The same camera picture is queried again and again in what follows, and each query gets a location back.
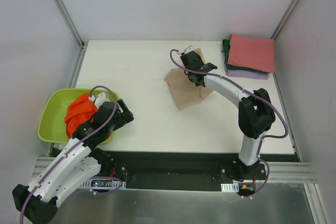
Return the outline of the beige t shirt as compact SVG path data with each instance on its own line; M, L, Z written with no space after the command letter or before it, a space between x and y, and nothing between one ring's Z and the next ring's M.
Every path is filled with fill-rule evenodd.
M179 111L202 102L213 92L209 88L195 86L181 68L171 69L164 81Z

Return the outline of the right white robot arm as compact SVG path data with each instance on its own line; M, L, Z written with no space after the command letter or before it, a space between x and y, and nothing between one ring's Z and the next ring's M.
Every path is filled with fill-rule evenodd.
M226 170L226 175L239 182L250 178L259 165L262 137L275 121L268 92L263 88L255 91L244 89L225 77L212 63L204 63L194 50L183 52L180 59L190 82L216 91L237 107L243 142L236 164Z

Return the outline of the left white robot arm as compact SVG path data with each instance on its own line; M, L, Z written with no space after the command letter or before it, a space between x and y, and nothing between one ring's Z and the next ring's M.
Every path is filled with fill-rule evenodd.
M82 183L96 175L110 177L112 158L98 145L133 119L123 100L100 102L97 112L76 128L66 147L43 172L28 185L18 184L13 189L19 222L49 223Z

